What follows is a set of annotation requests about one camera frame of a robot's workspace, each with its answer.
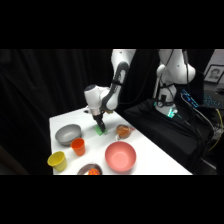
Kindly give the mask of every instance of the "black curtain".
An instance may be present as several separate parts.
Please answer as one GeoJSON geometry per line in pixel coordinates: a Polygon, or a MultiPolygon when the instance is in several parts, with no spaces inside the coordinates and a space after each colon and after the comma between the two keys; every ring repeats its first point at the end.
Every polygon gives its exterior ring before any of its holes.
{"type": "MultiPolygon", "coordinates": [[[[189,49],[190,64],[203,71],[213,51],[189,49]]],[[[52,174],[49,118],[85,107],[88,85],[110,86],[111,54],[112,49],[0,50],[0,145],[30,174],[52,174]]],[[[120,105],[120,115],[152,97],[158,65],[156,49],[137,50],[121,102],[133,101],[148,79],[135,103],[120,105]]]]}

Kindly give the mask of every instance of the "white table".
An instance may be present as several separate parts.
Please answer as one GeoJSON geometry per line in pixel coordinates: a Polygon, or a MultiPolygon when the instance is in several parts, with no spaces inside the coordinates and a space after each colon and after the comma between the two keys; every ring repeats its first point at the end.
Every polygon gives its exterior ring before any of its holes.
{"type": "MultiPolygon", "coordinates": [[[[52,153],[63,151],[68,163],[64,171],[58,173],[54,170],[54,174],[76,175],[86,164],[97,163],[102,168],[104,175],[118,175],[119,173],[108,167],[105,161],[105,151],[111,143],[115,142],[116,127],[119,124],[130,124],[116,112],[113,114],[105,113],[103,120],[108,133],[99,136],[94,130],[96,122],[93,120],[92,115],[84,113],[83,110],[50,118],[52,153]],[[60,145],[55,139],[56,132],[69,124],[77,124],[82,128],[82,138],[85,140],[86,153],[81,157],[77,156],[72,148],[60,145]]],[[[130,171],[123,173],[124,175],[191,175],[190,172],[138,130],[133,131],[130,137],[123,141],[132,145],[137,154],[136,164],[130,171]]]]}

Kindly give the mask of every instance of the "cup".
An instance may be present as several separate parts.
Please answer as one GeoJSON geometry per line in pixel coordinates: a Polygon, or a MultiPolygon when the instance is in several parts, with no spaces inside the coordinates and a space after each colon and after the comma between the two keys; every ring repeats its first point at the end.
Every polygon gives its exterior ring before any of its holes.
{"type": "Polygon", "coordinates": [[[75,151],[77,156],[85,154],[85,141],[82,138],[75,139],[71,144],[72,149],[75,151]]]}
{"type": "Polygon", "coordinates": [[[67,167],[67,160],[63,152],[56,152],[52,154],[47,163],[58,172],[63,171],[67,167]]]}
{"type": "Polygon", "coordinates": [[[133,128],[130,128],[129,126],[127,125],[119,125],[117,126],[117,129],[116,129],[116,141],[119,141],[120,139],[125,139],[125,138],[128,138],[131,134],[131,131],[134,130],[133,128]]]}

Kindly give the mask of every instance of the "pink bowl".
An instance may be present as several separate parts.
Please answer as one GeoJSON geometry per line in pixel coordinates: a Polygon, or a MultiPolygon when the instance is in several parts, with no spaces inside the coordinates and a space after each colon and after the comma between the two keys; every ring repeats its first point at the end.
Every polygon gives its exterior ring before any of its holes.
{"type": "Polygon", "coordinates": [[[111,144],[105,153],[108,166],[118,172],[130,170],[136,162],[134,148],[126,142],[115,142],[111,144]]]}

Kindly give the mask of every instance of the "bowl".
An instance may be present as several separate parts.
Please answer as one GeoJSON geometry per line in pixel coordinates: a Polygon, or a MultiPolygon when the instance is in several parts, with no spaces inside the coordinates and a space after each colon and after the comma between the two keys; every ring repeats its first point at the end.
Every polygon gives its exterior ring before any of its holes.
{"type": "Polygon", "coordinates": [[[108,146],[105,159],[108,166],[118,172],[129,171],[136,162],[134,148],[126,142],[115,142],[108,146]]]}
{"type": "Polygon", "coordinates": [[[64,146],[70,146],[77,138],[81,138],[81,128],[75,124],[61,128],[55,135],[55,139],[64,146]]]}
{"type": "Polygon", "coordinates": [[[101,167],[95,163],[85,165],[81,170],[79,170],[77,175],[79,175],[79,176],[86,175],[90,169],[97,169],[97,170],[99,170],[100,175],[103,175],[103,171],[102,171],[101,167]]]}

